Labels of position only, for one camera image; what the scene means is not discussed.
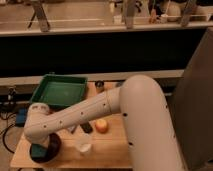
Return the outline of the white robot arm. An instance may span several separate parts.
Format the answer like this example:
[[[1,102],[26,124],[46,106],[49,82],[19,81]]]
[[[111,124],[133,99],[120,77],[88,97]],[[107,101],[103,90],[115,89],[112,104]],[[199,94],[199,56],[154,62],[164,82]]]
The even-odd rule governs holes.
[[[47,144],[61,129],[117,113],[123,115],[133,171],[185,171],[164,93],[146,75],[131,76],[117,88],[53,114],[44,103],[32,104],[24,136],[30,143]]]

